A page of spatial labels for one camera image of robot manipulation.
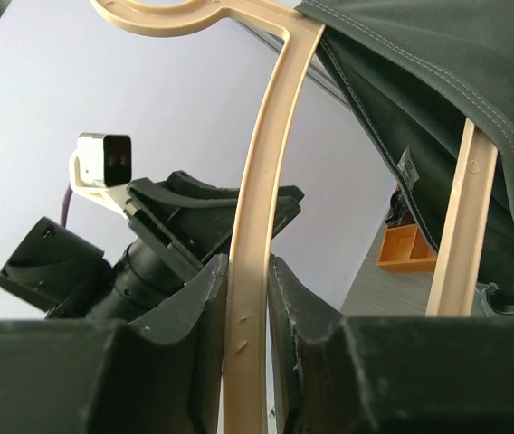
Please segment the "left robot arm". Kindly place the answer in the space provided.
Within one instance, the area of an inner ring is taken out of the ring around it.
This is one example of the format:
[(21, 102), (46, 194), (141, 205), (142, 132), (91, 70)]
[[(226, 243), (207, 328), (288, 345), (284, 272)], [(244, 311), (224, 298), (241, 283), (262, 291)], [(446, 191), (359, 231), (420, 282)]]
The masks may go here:
[(42, 217), (0, 270), (0, 287), (49, 318), (132, 321), (230, 250), (239, 192), (175, 171), (121, 190), (137, 238), (111, 265), (98, 247)]

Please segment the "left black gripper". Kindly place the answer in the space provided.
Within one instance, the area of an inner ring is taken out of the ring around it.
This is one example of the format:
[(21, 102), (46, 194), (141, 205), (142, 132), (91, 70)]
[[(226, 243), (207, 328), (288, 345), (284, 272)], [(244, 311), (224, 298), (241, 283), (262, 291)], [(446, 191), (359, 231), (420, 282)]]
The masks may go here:
[(183, 283), (231, 245), (237, 189), (205, 184), (184, 171), (127, 187), (128, 226)]

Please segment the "grey t shirt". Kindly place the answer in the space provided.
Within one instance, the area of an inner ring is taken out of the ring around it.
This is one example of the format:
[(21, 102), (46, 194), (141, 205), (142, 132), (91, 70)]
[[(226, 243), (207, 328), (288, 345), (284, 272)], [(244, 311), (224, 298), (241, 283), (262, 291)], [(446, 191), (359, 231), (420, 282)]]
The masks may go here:
[(514, 316), (514, 1), (303, 1), (317, 54), (438, 247), (462, 132), (499, 153), (476, 303)]

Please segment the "brown wooden compartment tray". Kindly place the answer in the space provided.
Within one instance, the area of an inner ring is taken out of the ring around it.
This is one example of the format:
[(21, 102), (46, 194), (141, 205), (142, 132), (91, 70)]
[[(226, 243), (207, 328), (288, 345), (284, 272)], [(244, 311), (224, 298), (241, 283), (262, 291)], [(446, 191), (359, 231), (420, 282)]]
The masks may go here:
[(434, 271), (436, 260), (414, 223), (385, 229), (376, 265), (389, 273), (428, 273)]

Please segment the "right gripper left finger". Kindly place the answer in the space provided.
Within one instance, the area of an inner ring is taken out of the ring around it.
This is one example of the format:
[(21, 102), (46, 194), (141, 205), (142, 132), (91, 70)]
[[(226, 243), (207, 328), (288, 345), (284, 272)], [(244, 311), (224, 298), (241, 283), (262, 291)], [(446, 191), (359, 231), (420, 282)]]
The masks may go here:
[(141, 318), (0, 321), (0, 433), (214, 433), (228, 259)]

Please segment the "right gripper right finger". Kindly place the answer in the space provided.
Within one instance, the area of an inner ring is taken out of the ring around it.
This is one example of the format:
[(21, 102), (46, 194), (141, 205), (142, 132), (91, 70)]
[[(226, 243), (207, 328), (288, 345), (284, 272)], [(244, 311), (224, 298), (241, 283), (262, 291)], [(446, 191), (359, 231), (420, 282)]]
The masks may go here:
[(514, 319), (347, 317), (271, 259), (281, 433), (514, 433)]

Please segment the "rolled black sock left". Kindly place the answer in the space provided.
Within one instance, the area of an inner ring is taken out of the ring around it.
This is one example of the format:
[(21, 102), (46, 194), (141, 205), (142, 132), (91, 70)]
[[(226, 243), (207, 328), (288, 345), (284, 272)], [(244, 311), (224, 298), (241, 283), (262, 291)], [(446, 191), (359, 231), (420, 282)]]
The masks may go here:
[(412, 224), (415, 224), (414, 217), (405, 200), (402, 187), (398, 184), (390, 196), (385, 225), (387, 228), (397, 228)]

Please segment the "wooden hanger grey shirt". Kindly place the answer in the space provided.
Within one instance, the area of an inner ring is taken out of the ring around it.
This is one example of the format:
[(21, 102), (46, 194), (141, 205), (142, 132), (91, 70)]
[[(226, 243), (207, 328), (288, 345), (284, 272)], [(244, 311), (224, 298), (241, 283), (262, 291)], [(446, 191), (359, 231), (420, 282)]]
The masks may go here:
[[(264, 97), (243, 171), (230, 252), (224, 349), (224, 431), (264, 433), (267, 268), (282, 162), (322, 23), (271, 1), (186, 1), (148, 5), (98, 1), (95, 9), (131, 33), (176, 37), (223, 18), (253, 25), (284, 44)], [(426, 312), (468, 316), (478, 277), (497, 149), (467, 121)]]

